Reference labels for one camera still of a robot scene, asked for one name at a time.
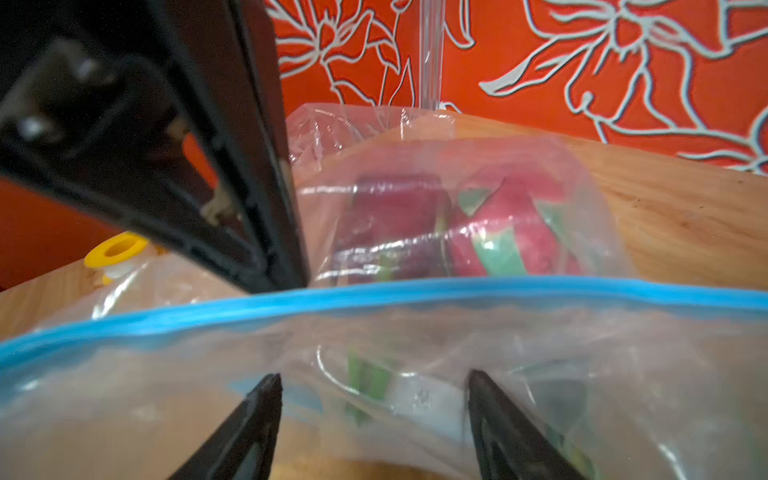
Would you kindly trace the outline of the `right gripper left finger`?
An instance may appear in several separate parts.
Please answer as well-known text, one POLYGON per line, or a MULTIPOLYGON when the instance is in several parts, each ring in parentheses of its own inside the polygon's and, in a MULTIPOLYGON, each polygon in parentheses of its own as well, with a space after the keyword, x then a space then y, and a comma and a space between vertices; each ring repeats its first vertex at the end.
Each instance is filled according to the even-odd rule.
POLYGON ((281 420, 282 393, 281 376, 265 376, 171 477, 269 478, 281 420))

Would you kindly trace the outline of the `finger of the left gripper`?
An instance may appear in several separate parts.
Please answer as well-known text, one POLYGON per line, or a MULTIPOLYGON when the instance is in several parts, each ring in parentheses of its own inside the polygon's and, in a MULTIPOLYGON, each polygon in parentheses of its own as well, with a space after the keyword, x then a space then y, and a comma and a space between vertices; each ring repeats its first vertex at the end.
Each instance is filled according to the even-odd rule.
POLYGON ((249 293, 303 288, 262 1, 5 1, 1 174, 249 293))

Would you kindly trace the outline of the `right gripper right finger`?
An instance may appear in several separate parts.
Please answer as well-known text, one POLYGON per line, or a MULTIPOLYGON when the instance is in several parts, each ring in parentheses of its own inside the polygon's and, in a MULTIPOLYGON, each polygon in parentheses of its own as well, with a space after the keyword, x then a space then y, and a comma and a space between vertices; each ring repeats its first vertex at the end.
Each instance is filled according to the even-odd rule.
POLYGON ((486 372, 472 370, 467 390, 470 426, 482 479, 582 477, 486 372))

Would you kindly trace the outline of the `clear zip-top bag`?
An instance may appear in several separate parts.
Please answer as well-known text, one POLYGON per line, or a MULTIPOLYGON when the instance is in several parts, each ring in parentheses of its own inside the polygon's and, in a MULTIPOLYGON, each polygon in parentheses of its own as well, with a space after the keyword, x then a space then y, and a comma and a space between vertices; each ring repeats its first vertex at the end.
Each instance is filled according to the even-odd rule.
POLYGON ((287 121, 309 285, 246 296, 172 254, 1 347, 5 479, 173 479, 269 374, 270 477, 337 462, 480 479, 486 372, 580 479, 767 475, 767 181, 470 118, 310 104, 287 121), (520 178, 582 275, 348 285, 327 273, 368 175, 520 178))

